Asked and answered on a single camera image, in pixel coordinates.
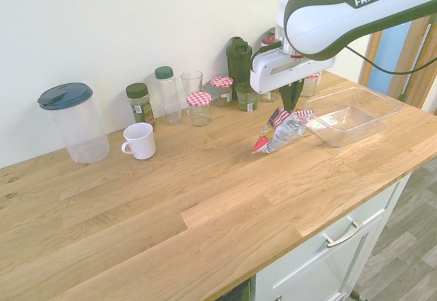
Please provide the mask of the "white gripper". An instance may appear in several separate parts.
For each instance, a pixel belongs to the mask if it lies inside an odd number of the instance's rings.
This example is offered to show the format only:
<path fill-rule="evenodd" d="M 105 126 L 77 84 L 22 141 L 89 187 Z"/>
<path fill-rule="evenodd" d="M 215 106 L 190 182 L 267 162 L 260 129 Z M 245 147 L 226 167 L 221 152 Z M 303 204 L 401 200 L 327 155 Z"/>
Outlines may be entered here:
<path fill-rule="evenodd" d="M 324 61 L 295 59 L 279 49 L 261 53 L 253 60 L 250 86 L 259 94 L 280 88 L 283 107 L 287 112 L 295 109 L 303 89 L 303 78 L 329 69 L 335 57 Z"/>

